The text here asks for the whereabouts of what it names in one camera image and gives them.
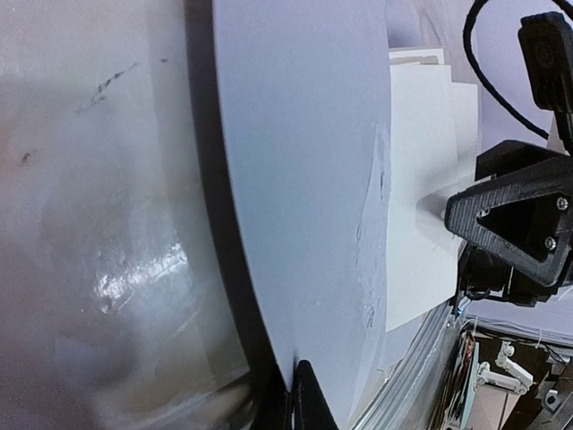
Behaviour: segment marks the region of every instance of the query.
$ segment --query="black plastic piece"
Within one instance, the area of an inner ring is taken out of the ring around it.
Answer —
[[[561,13],[521,20],[519,42],[535,104],[555,112],[559,136],[573,150],[573,30]]]
[[[251,430],[270,429],[338,430],[310,362],[302,360],[296,367],[292,394],[278,367],[270,377]]]
[[[488,176],[448,200],[446,228],[469,244],[458,288],[523,306],[546,301],[572,278],[573,159],[505,141],[478,157],[476,177]]]

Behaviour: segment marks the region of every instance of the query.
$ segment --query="wire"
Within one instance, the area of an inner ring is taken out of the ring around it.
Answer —
[[[473,322],[474,317],[472,317],[472,315],[469,316],[470,316],[469,318],[465,319],[464,323]],[[539,329],[532,329],[524,325],[515,324],[513,322],[496,320],[483,316],[480,317],[480,323],[481,327],[485,330],[489,329],[490,331],[495,333],[507,333],[508,336],[512,335],[517,339],[526,338],[528,340],[531,340],[532,344],[535,341],[536,345],[537,342],[539,342],[539,344],[541,345],[542,341],[544,341],[546,344],[553,345],[555,348],[558,348],[560,350],[569,349],[573,351],[573,341],[572,338],[568,335],[563,335],[561,333],[554,331],[543,330],[543,338],[540,340]]]
[[[495,89],[492,83],[487,79],[485,74],[483,74],[482,69],[477,62],[474,55],[474,49],[472,48],[472,31],[477,21],[477,16],[482,11],[483,7],[489,0],[475,0],[474,4],[469,10],[466,17],[466,23],[464,24],[463,32],[463,42],[464,50],[466,51],[466,57],[469,64],[474,69],[474,73],[477,79],[482,83],[483,87],[492,95],[498,103],[500,103],[511,116],[516,118],[522,125],[524,125],[528,130],[541,136],[545,140],[549,138],[549,134],[543,129],[533,124],[523,115],[521,115],[511,104],[501,96],[501,94]],[[570,19],[573,20],[573,6],[569,4],[566,0],[552,0]]]
[[[484,300],[485,298],[489,297],[491,293],[492,293],[492,290],[489,288],[487,288],[482,293],[476,293],[476,292],[472,291],[471,289],[469,289],[466,292],[466,297],[469,298],[472,302],[478,302],[480,300]]]
[[[501,417],[500,417],[500,423],[498,425],[498,430],[501,430],[501,428],[503,427],[503,416],[505,415],[505,408],[508,406],[508,397],[509,393],[506,392],[505,400],[503,401],[503,409],[501,410]]]
[[[464,327],[466,327],[466,330],[470,330],[470,331],[472,330],[470,327],[467,327],[472,322],[473,322],[473,320],[466,321],[466,323],[464,324]],[[568,365],[568,363],[563,359],[563,357],[557,351],[555,351],[555,349],[553,349],[553,348],[564,348],[564,347],[562,347],[560,345],[555,345],[553,342],[548,342],[548,341],[539,342],[538,340],[525,340],[525,339],[519,338],[517,336],[498,334],[497,332],[489,330],[489,329],[485,329],[484,327],[477,327],[475,329],[475,331],[477,333],[480,333],[483,336],[491,338],[491,339],[509,340],[509,341],[514,342],[514,343],[521,344],[521,345],[527,345],[530,347],[534,347],[535,345],[539,344],[539,345],[543,346],[547,350],[549,355],[552,356],[560,364],[565,365],[565,366]]]

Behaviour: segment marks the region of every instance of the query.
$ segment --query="transparent plastic sheet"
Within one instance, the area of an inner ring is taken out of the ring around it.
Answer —
[[[223,390],[249,367],[184,17],[182,0],[0,5],[3,429],[212,428],[248,395]]]
[[[354,430],[424,429],[460,330],[446,304],[430,311],[404,360]]]

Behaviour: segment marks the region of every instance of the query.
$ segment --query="white foam block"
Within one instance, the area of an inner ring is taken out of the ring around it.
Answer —
[[[418,62],[421,65],[444,65],[446,57],[443,47],[400,47],[389,51],[392,65]]]
[[[458,187],[450,67],[392,65],[390,76],[386,331],[453,296],[459,244],[441,218],[448,197]]]

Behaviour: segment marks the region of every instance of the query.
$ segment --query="scratch mark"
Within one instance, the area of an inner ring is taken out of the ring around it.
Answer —
[[[370,306],[368,309],[368,321],[366,322],[367,329],[371,329],[374,326],[374,315],[376,315],[376,311]]]
[[[193,315],[191,315],[179,327],[177,327],[177,330],[175,330],[173,333],[171,333],[171,335],[167,338],[167,342],[172,340],[175,336],[177,336],[177,334],[184,331],[189,326],[189,324],[191,324],[193,322],[193,320],[195,319],[195,316],[196,316],[196,313],[193,313]]]
[[[117,307],[117,311],[119,311],[122,307],[124,307],[125,305],[127,305],[127,302],[129,302],[133,296],[135,295],[135,293],[133,292],[133,290],[130,292],[129,296],[127,296],[124,301],[121,303],[121,305],[119,305]]]
[[[118,80],[119,78],[121,78],[124,74],[130,72],[131,70],[133,70],[135,67],[137,67],[139,65],[139,63],[135,62],[133,63],[130,67],[128,67],[125,70],[122,70],[121,72],[117,72],[115,73],[113,76],[111,76],[110,78],[107,79],[107,81],[102,82],[100,85],[98,85],[98,88],[96,90],[96,93],[91,96],[90,99],[90,103],[88,104],[87,107],[79,107],[76,110],[76,114],[82,114],[83,112],[87,111],[90,108],[93,108],[94,106],[96,106],[100,101],[103,101],[106,99],[106,94],[105,94],[105,90],[107,89],[107,87],[109,87],[109,85],[111,84],[111,82]]]
[[[356,240],[360,242],[362,238],[362,220],[358,223],[358,227],[356,228]]]

